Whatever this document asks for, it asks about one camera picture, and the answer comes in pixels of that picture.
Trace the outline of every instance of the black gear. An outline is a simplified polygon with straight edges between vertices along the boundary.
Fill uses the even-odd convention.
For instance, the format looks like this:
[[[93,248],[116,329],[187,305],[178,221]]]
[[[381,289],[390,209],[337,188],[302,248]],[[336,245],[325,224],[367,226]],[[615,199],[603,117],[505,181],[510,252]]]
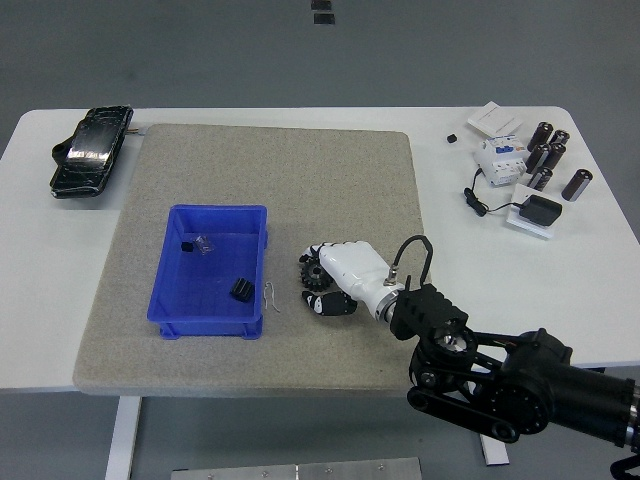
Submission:
[[[308,257],[302,262],[300,278],[302,284],[312,292],[322,292],[333,282],[331,275],[320,265],[320,259],[314,257]]]

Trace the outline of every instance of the gray felt mat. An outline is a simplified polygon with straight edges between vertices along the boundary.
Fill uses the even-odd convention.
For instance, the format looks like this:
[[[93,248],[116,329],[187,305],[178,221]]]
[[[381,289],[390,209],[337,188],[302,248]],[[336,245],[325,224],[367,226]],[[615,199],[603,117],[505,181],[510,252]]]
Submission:
[[[264,280],[275,286],[282,313],[264,311],[260,339],[163,340],[147,321],[168,211],[180,203],[267,206]],[[397,341],[364,305],[347,317],[315,315],[301,299],[298,258],[311,244],[366,240],[390,262],[407,237],[422,231],[411,149],[402,133],[153,126],[113,237],[74,383],[107,395],[404,394],[415,340]],[[408,249],[401,278],[417,278],[421,248]]]

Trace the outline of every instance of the black smartphone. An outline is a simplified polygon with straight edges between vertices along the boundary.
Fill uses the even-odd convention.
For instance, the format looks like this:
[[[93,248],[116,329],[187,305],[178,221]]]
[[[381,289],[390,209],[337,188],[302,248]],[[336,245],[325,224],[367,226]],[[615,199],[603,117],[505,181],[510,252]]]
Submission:
[[[130,106],[92,108],[73,136],[54,146],[58,168],[51,179],[55,198],[100,195],[113,169],[133,116]]]

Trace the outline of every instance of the black capacitor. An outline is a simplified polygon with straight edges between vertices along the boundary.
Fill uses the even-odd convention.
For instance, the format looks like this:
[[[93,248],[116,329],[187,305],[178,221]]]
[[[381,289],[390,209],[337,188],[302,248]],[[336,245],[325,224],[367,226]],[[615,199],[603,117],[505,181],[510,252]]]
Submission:
[[[591,172],[581,168],[575,173],[567,186],[564,187],[564,190],[562,190],[562,198],[570,202],[575,202],[584,189],[587,188],[591,180],[593,180]]]
[[[535,172],[538,166],[547,159],[549,152],[551,152],[551,147],[546,143],[533,147],[533,152],[525,162],[527,173]]]
[[[551,137],[551,141],[549,143],[561,143],[563,145],[566,145],[570,138],[571,135],[569,135],[569,132],[566,132],[564,130],[556,130],[555,132],[553,132],[553,137]]]
[[[547,122],[540,122],[536,131],[533,132],[533,137],[531,137],[529,145],[527,145],[527,150],[532,152],[533,147],[536,145],[547,143],[547,140],[549,140],[549,137],[551,136],[551,132],[553,132],[553,125]]]
[[[567,147],[561,143],[552,143],[549,147],[551,148],[551,151],[549,152],[549,155],[547,155],[542,166],[553,170],[562,158],[562,155],[564,155],[564,152],[567,151]]]
[[[547,186],[547,183],[549,183],[551,177],[553,177],[553,172],[550,168],[540,167],[538,170],[536,170],[536,173],[533,174],[531,180],[529,180],[527,187],[541,192],[542,190],[544,190],[544,187]]]

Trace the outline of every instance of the table leg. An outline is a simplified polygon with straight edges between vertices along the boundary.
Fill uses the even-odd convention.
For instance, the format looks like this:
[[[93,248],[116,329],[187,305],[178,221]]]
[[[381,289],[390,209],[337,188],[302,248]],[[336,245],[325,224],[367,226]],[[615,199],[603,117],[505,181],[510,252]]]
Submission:
[[[105,480],[129,479],[141,401],[141,397],[120,397]]]

